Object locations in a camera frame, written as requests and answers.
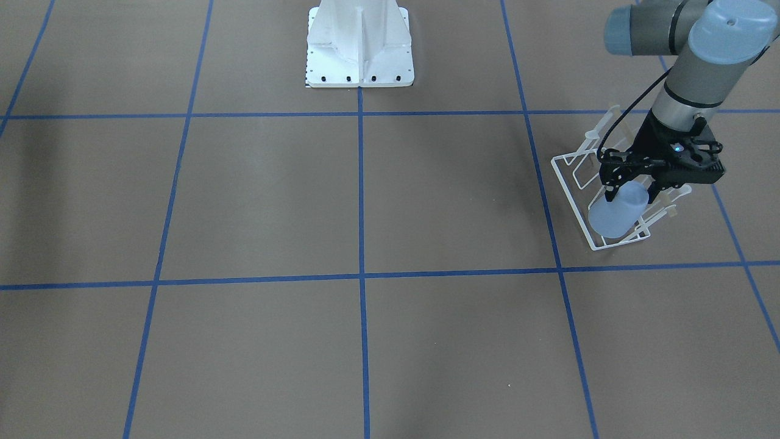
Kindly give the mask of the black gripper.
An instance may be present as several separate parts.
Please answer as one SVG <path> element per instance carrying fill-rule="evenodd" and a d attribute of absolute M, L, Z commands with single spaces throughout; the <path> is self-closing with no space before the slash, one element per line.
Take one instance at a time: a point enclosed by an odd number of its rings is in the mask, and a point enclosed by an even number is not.
<path fill-rule="evenodd" d="M 648 205 L 667 187 L 716 183 L 725 174 L 722 150 L 723 144 L 715 139 L 705 117 L 695 116 L 691 129 L 680 131 L 650 113 L 627 150 L 599 152 L 605 200 L 613 202 L 622 184 L 640 175 L 652 178 L 647 187 Z"/>

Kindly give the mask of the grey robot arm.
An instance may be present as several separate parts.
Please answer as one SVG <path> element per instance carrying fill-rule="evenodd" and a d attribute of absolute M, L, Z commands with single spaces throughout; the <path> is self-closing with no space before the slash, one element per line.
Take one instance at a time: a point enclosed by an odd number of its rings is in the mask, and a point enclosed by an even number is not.
<path fill-rule="evenodd" d="M 685 184 L 714 184 L 725 174 L 723 145 L 709 122 L 744 72 L 778 37 L 777 1 L 641 1 L 614 9 L 604 27 L 613 55 L 673 55 L 655 98 L 624 152 L 599 145 L 607 202 L 641 175 L 648 202 Z"/>

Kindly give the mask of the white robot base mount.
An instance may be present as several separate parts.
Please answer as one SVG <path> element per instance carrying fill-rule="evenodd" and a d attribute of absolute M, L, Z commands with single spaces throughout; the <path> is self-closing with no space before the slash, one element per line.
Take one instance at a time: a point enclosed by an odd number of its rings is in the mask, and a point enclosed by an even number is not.
<path fill-rule="evenodd" d="M 307 25 L 307 87 L 415 83 L 409 11 L 396 1 L 321 1 Z"/>

